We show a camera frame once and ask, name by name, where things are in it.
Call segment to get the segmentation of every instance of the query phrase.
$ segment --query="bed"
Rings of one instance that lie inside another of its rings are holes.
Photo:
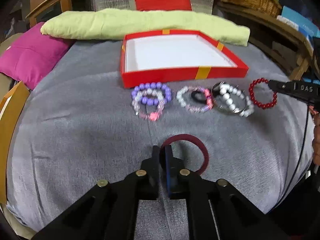
[[[39,231],[99,179],[122,180],[151,156],[153,145],[188,133],[206,145],[210,161],[202,177],[227,179],[264,213],[281,198],[296,167],[307,106],[286,95],[277,105],[248,118],[217,110],[192,114],[173,100],[157,122],[137,117],[119,73],[120,41],[77,41],[31,92],[16,125],[7,162],[8,209]],[[227,45],[248,66],[245,78],[225,79],[247,90],[265,77],[288,81],[259,49]],[[171,82],[211,87],[220,79]],[[267,87],[256,98],[271,98]],[[298,182],[311,163],[313,122],[309,119]],[[174,156],[197,170],[201,152],[188,142],[173,145]],[[186,204],[169,201],[160,185],[157,201],[139,203],[135,239],[188,239]]]

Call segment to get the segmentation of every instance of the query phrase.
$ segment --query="red beaded bracelet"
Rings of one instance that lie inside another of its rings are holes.
[[[250,94],[250,98],[251,98],[251,101],[253,102],[254,105],[256,105],[257,107],[260,107],[262,109],[266,109],[266,108],[271,108],[271,107],[274,107],[277,103],[277,92],[274,92],[273,93],[273,100],[272,102],[270,103],[266,103],[266,104],[263,104],[263,103],[260,103],[258,102],[255,97],[254,97],[254,92],[253,92],[253,88],[256,84],[258,83],[261,83],[261,82],[265,82],[266,84],[269,83],[269,80],[268,79],[265,79],[265,78],[259,78],[257,80],[254,80],[252,81],[252,83],[250,84],[250,87],[249,87],[249,94]]]

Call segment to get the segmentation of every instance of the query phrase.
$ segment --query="human hand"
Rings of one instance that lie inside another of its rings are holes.
[[[314,117],[315,129],[312,146],[313,146],[313,162],[316,165],[320,165],[320,114],[316,114]]]

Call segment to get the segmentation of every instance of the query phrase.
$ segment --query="beaded bracelet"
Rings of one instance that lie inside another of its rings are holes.
[[[251,100],[252,100],[253,104],[256,105],[259,108],[262,108],[262,109],[272,108],[277,103],[277,92],[273,92],[273,100],[271,102],[269,102],[269,103],[266,103],[266,104],[258,102],[256,100],[256,98],[254,97],[253,88],[254,88],[254,86],[256,84],[261,83],[261,82],[264,82],[264,83],[268,84],[269,80],[265,79],[265,78],[259,78],[259,79],[253,80],[252,83],[250,84],[249,93],[250,93]]]
[[[248,117],[250,114],[254,113],[254,106],[252,101],[248,96],[244,95],[244,91],[238,90],[237,87],[233,87],[225,82],[217,83],[212,87],[212,94],[214,91],[219,91],[220,95],[222,95],[222,99],[226,102],[228,106],[228,111],[233,114],[239,114],[240,116]],[[238,96],[240,99],[245,100],[246,106],[240,110],[234,104],[232,98],[230,98],[230,93]]]
[[[139,115],[140,118],[143,118],[145,120],[149,119],[151,121],[158,120],[160,115],[162,114],[164,105],[167,103],[167,101],[171,101],[171,89],[167,85],[161,84],[161,82],[140,84],[139,86],[136,86],[134,88],[134,90],[131,92],[131,95],[131,104],[136,112],[136,115]],[[157,98],[148,98],[146,97],[147,95],[152,95]],[[141,102],[142,104],[147,104],[149,106],[155,105],[157,106],[157,110],[150,114],[142,113],[140,112],[139,102]]]
[[[198,107],[198,106],[191,106],[190,104],[187,104],[185,102],[184,98],[182,97],[182,95],[184,93],[186,93],[187,91],[198,91],[198,92],[203,93],[206,97],[207,105],[203,106],[203,107]],[[192,113],[204,113],[204,112],[212,109],[212,107],[213,107],[210,91],[209,91],[209,89],[204,88],[204,87],[192,87],[192,86],[187,87],[187,86],[185,86],[177,92],[177,100],[179,101],[179,103],[182,107],[185,107],[186,109],[188,109]]]

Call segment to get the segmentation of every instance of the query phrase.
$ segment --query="red box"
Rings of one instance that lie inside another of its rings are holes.
[[[124,37],[120,58],[125,88],[147,82],[242,78],[248,69],[222,43],[200,31],[160,30],[128,34]]]

